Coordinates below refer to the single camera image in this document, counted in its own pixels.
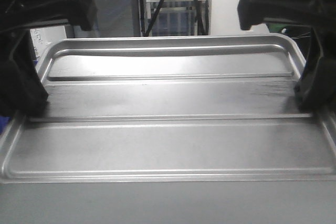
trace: metal tray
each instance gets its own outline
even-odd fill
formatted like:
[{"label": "metal tray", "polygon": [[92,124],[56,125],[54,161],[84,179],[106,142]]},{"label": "metal tray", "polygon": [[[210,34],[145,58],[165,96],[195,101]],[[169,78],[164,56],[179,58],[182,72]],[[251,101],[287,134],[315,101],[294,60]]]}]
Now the metal tray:
[{"label": "metal tray", "polygon": [[2,183],[333,180],[334,115],[298,111],[281,35],[72,39],[38,65],[49,105],[0,139]]}]

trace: blue container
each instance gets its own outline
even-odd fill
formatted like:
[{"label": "blue container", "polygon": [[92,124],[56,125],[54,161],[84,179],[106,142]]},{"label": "blue container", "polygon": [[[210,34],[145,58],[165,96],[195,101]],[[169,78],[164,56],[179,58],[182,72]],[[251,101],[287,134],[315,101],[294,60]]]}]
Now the blue container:
[{"label": "blue container", "polygon": [[8,120],[9,120],[9,118],[4,118],[4,117],[0,116],[0,134],[2,133],[4,128],[6,127],[6,125],[8,123]]}]

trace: black plastic bracket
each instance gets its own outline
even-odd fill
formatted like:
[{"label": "black plastic bracket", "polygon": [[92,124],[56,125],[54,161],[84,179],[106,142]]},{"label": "black plastic bracket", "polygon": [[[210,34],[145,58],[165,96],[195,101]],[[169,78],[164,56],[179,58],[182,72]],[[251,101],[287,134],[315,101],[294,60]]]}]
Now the black plastic bracket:
[{"label": "black plastic bracket", "polygon": [[93,0],[0,0],[0,115],[19,110],[36,116],[47,104],[28,28],[71,24],[90,30],[96,12]]},{"label": "black plastic bracket", "polygon": [[240,0],[242,30],[260,23],[312,27],[307,62],[294,90],[298,106],[312,110],[328,103],[336,91],[336,0]]}]

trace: black strap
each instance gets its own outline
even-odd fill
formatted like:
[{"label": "black strap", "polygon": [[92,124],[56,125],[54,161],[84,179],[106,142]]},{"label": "black strap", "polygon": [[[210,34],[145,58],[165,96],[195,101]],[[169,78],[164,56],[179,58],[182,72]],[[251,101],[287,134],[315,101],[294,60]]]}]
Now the black strap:
[{"label": "black strap", "polygon": [[140,29],[141,34],[144,36],[145,34],[145,20],[144,20],[144,6],[143,6],[143,0],[140,0]]},{"label": "black strap", "polygon": [[197,19],[197,35],[207,35],[205,33],[203,21],[202,21],[202,10],[201,4],[198,0],[194,0],[194,4],[196,7],[196,19]]},{"label": "black strap", "polygon": [[149,36],[149,33],[151,32],[151,30],[152,30],[152,28],[154,26],[154,23],[155,23],[155,21],[157,19],[157,16],[159,15],[159,12],[160,12],[160,9],[161,9],[161,7],[163,5],[163,2],[164,2],[164,0],[160,0],[159,1],[159,4],[157,5],[157,8],[156,8],[156,10],[154,12],[154,15],[153,15],[153,17],[151,19],[151,22],[148,25],[147,31],[144,34],[144,37],[148,37]]}]

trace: white wall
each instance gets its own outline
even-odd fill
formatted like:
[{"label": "white wall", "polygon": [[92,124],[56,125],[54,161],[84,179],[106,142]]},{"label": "white wall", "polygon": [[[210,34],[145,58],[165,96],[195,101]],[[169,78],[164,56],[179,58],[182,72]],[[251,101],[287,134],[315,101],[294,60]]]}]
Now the white wall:
[{"label": "white wall", "polygon": [[238,19],[239,0],[209,0],[210,35],[238,35],[268,33],[266,25],[253,26],[241,31]]}]

